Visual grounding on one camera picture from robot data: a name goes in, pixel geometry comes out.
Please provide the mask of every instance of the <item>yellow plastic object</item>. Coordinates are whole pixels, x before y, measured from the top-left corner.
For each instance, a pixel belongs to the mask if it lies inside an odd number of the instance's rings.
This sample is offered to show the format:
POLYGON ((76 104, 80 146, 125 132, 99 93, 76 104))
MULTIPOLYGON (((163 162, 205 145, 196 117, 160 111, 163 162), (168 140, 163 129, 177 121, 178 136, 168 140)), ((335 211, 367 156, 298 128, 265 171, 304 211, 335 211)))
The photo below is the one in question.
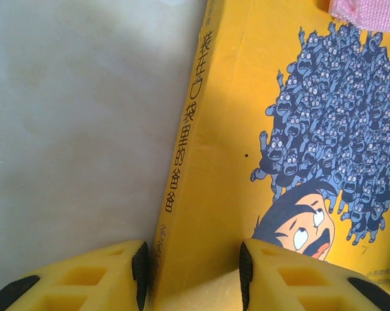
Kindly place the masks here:
POLYGON ((148 246, 128 241, 33 271, 0 291, 0 311, 143 310, 148 246))
POLYGON ((241 245, 240 280, 244 311, 390 311, 363 275, 259 240, 241 245))

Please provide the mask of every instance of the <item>book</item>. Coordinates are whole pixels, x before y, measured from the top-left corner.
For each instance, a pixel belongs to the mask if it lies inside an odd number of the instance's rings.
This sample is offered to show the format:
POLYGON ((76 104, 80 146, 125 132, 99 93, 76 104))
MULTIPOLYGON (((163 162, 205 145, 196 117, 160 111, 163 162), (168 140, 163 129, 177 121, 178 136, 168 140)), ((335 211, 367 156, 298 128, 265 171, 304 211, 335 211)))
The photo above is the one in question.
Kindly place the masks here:
POLYGON ((241 310, 256 238, 390 292, 390 34, 209 0, 154 243, 155 310, 241 310))

